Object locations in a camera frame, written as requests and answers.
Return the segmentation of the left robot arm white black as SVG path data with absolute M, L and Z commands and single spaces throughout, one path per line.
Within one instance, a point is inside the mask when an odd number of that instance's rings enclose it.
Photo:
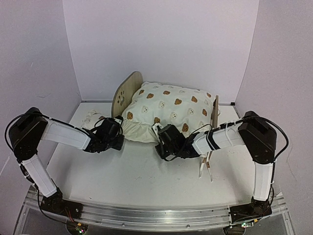
M 47 171 L 47 166 L 59 145 L 95 154 L 114 149 L 120 151 L 124 143 L 123 117 L 103 117 L 90 128 L 44 115 L 31 107 L 9 121 L 4 130 L 6 145 L 14 154 L 25 179 L 37 191 L 37 203 L 42 213 L 61 216 L 81 216 L 83 204 L 65 199 Z

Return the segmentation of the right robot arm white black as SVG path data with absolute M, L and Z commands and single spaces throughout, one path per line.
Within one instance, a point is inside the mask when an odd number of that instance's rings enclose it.
M 198 128 L 185 137 L 172 124 L 152 126 L 158 139 L 155 149 L 161 159 L 205 157 L 214 151 L 245 146 L 254 162 L 254 190 L 251 202 L 229 209 L 231 225 L 250 223 L 272 214 L 273 180 L 278 157 L 288 148 L 289 138 L 273 121 L 253 111 L 244 117 L 203 131 Z

